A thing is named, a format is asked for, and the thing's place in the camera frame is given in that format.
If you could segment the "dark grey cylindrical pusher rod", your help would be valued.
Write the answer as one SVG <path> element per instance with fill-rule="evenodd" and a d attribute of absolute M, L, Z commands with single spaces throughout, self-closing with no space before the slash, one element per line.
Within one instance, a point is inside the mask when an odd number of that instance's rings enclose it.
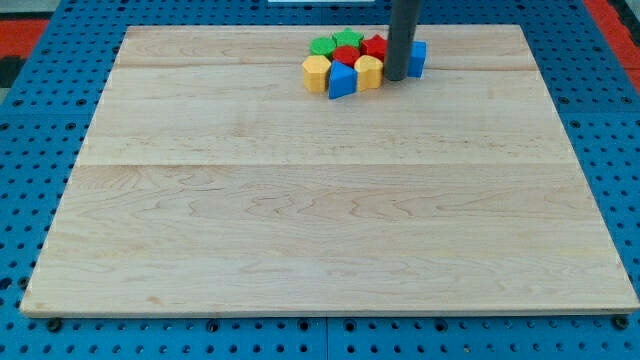
<path fill-rule="evenodd" d="M 384 60 L 384 75 L 389 81 L 402 81 L 408 76 L 421 6 L 421 0 L 392 1 Z"/>

